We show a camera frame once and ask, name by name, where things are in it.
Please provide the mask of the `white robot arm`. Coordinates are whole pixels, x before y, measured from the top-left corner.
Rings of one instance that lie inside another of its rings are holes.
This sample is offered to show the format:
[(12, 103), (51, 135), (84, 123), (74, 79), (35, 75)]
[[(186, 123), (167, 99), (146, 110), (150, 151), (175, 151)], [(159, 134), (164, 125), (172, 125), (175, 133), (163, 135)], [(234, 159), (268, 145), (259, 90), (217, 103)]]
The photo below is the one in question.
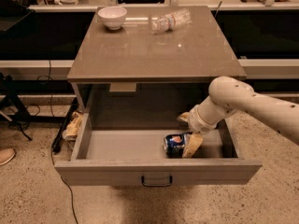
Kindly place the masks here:
[(177, 120), (186, 122), (192, 134), (200, 136), (210, 133), (237, 110), (299, 144), (299, 105), (257, 93), (232, 77), (215, 78), (208, 87), (208, 97)]

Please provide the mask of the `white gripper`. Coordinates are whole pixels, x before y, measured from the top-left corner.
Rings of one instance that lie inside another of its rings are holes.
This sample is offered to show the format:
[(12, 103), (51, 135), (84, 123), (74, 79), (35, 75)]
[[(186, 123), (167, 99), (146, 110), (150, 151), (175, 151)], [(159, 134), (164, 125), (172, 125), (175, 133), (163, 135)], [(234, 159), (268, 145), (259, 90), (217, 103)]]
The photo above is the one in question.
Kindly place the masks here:
[(191, 158), (202, 145), (204, 139), (201, 134), (210, 133), (216, 128), (215, 124), (205, 122), (199, 111), (199, 105), (196, 105), (190, 112), (183, 112), (177, 117), (178, 121), (188, 122), (189, 129), (194, 132), (187, 135), (187, 142), (182, 154), (183, 158)]

